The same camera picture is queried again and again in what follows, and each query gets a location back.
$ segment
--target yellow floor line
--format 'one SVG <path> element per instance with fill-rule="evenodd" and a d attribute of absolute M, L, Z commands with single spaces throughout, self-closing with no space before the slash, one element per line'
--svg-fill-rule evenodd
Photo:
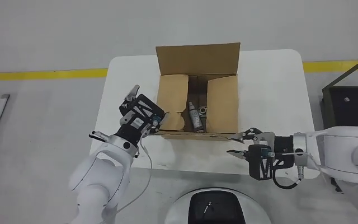
<path fill-rule="evenodd" d="M 0 80 L 53 80 L 63 78 L 104 78 L 107 69 L 59 70 L 40 72 L 4 72 Z"/>
<path fill-rule="evenodd" d="M 358 64 L 358 60 L 303 62 L 305 73 L 346 72 Z M 64 78 L 104 78 L 107 69 L 59 70 L 38 72 L 0 72 L 0 80 L 53 80 Z"/>
<path fill-rule="evenodd" d="M 305 73 L 317 72 L 346 72 L 358 64 L 358 60 L 342 60 L 331 62 L 303 62 Z"/>

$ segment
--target white cable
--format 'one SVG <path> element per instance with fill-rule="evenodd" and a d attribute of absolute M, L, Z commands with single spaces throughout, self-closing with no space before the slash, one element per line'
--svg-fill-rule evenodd
<path fill-rule="evenodd" d="M 306 153 L 306 152 L 288 152 L 288 153 L 282 153 L 283 156 L 286 156 L 286 155 L 302 155 L 302 154 L 307 155 L 307 156 L 313 161 L 313 163 L 315 164 L 315 166 L 316 166 L 317 168 L 319 168 L 319 171 L 322 172 L 323 166 L 317 164 L 316 161 L 314 160 L 313 156 L 312 156 L 310 153 Z"/>
<path fill-rule="evenodd" d="M 324 167 L 324 166 L 321 166 L 321 165 L 319 165 L 319 164 L 317 164 L 316 161 L 314 160 L 313 156 L 312 156 L 310 153 L 306 153 L 306 152 L 289 152 L 289 153 L 282 153 L 282 155 L 284 155 L 284 156 L 286 156 L 286 155 L 302 155 L 302 154 L 307 155 L 307 156 L 313 161 L 313 163 L 315 164 L 315 166 L 319 169 L 319 172 L 325 173 L 325 172 L 322 171 L 322 169 L 325 169 L 325 167 Z"/>
<path fill-rule="evenodd" d="M 111 216 L 109 216 L 108 218 L 106 218 L 103 222 L 101 222 L 100 224 L 106 223 L 107 220 L 109 220 L 110 218 L 115 217 L 118 213 L 120 213 L 123 209 L 125 209 L 126 207 L 130 206 L 133 202 L 135 202 L 140 196 L 142 196 L 142 194 L 146 191 L 146 189 L 149 186 L 150 180 L 152 178 L 152 170 L 153 170 L 153 162 L 152 162 L 152 158 L 149 155 L 149 152 L 147 150 L 147 148 L 142 144 L 142 138 L 144 136 L 144 133 L 142 134 L 142 136 L 140 137 L 139 140 L 139 144 L 142 148 L 142 150 L 144 151 L 145 154 L 147 154 L 148 158 L 149 158 L 149 162 L 150 162 L 150 169 L 149 169 L 149 179 L 148 182 L 145 186 L 145 188 L 143 189 L 143 191 L 137 196 L 135 197 L 133 200 L 131 200 L 128 204 L 126 204 L 125 206 L 121 207 L 120 209 L 117 210 L 116 213 L 112 214 Z"/>

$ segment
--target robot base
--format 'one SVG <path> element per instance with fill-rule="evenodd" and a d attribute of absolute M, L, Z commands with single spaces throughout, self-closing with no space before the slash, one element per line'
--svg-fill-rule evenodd
<path fill-rule="evenodd" d="M 249 196 L 226 188 L 189 192 L 170 207 L 165 224 L 271 224 L 263 208 Z"/>

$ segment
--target box flap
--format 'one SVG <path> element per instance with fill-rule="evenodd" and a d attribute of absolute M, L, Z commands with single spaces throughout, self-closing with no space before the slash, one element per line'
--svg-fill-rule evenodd
<path fill-rule="evenodd" d="M 181 113 L 186 107 L 188 80 L 188 76 L 182 74 L 160 77 L 157 105 L 166 113 L 169 112 L 161 129 L 181 130 L 184 128 Z"/>
<path fill-rule="evenodd" d="M 161 75 L 236 74 L 240 43 L 158 46 Z"/>
<path fill-rule="evenodd" d="M 237 133 L 239 108 L 237 76 L 210 80 L 207 100 L 207 132 Z"/>

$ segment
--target black cable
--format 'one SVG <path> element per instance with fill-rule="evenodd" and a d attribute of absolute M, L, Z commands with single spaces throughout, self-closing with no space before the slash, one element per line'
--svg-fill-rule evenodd
<path fill-rule="evenodd" d="M 282 163 L 282 162 L 283 162 L 283 160 L 279 160 L 279 161 L 273 166 L 273 168 L 272 168 L 272 179 L 273 179 L 274 183 L 276 184 L 276 186 L 278 186 L 279 188 L 285 189 L 285 190 L 289 190 L 289 189 L 292 189 L 292 188 L 296 187 L 296 186 L 297 186 L 297 183 L 293 183 L 293 184 L 291 184 L 291 185 L 289 185 L 289 186 L 282 186 L 282 185 L 279 184 L 279 183 L 277 182 L 277 180 L 276 180 L 276 170 L 277 170 L 277 166 L 279 166 L 279 164 Z"/>

